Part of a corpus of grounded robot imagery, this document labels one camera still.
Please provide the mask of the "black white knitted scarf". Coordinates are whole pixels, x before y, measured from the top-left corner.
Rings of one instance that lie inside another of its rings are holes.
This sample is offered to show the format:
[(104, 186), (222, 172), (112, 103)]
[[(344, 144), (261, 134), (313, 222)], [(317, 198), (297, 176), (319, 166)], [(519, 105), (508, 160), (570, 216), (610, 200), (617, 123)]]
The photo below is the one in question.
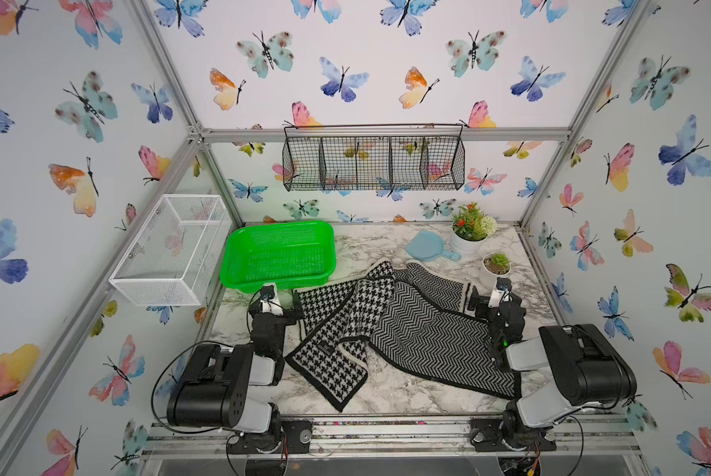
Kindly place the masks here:
[(303, 337), (286, 363), (339, 412), (367, 383), (371, 352), (414, 377), (516, 400), (520, 376), (496, 366), (486, 321), (464, 312), (473, 289), (418, 262), (382, 260), (361, 277), (295, 293)]

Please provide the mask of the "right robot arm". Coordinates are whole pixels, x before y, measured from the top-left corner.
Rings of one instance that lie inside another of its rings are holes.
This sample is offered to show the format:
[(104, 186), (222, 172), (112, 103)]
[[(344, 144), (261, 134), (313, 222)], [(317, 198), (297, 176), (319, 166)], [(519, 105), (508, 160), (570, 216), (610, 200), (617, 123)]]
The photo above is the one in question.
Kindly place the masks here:
[(526, 310), (506, 287), (484, 297), (471, 292), (466, 308), (488, 331), (486, 350), (493, 368), (519, 377), (549, 370), (552, 380), (514, 399), (499, 418), (471, 422), (470, 442), (479, 452), (551, 451), (547, 433), (582, 410), (609, 411), (635, 396), (637, 379), (607, 338), (593, 324), (549, 325), (525, 339)]

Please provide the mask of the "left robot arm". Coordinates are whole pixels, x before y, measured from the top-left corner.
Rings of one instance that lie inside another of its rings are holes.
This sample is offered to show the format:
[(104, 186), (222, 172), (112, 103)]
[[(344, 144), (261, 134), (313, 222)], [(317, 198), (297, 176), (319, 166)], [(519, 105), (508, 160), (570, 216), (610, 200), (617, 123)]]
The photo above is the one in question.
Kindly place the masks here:
[(274, 404), (249, 396), (251, 387), (280, 383), (285, 367), (286, 329), (297, 322), (268, 287), (245, 315), (250, 341), (227, 345), (201, 341), (187, 350), (184, 370), (166, 405), (166, 422), (179, 434), (231, 430), (251, 451), (272, 452), (284, 442), (280, 412)]

